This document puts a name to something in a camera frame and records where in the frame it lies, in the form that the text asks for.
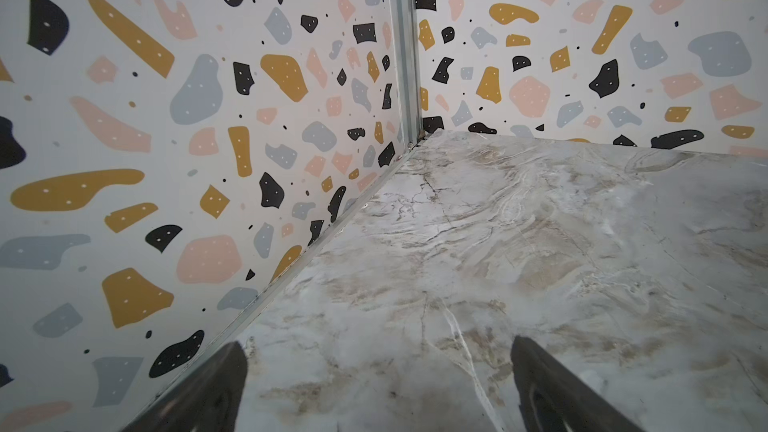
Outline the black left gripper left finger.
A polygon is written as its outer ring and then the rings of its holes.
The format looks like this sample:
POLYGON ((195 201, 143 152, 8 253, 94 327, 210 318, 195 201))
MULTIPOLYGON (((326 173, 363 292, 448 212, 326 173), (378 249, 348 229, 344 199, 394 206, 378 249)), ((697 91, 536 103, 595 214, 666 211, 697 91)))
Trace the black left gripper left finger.
POLYGON ((125 429, 233 432, 248 372, 239 342, 224 345, 125 429))

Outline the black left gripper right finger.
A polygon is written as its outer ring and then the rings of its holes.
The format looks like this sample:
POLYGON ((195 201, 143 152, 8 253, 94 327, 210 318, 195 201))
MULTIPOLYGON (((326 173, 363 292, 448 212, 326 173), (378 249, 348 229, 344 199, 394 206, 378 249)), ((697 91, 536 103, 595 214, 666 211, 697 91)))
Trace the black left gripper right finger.
POLYGON ((510 359, 528 431, 641 431, 533 339, 516 336, 510 359))

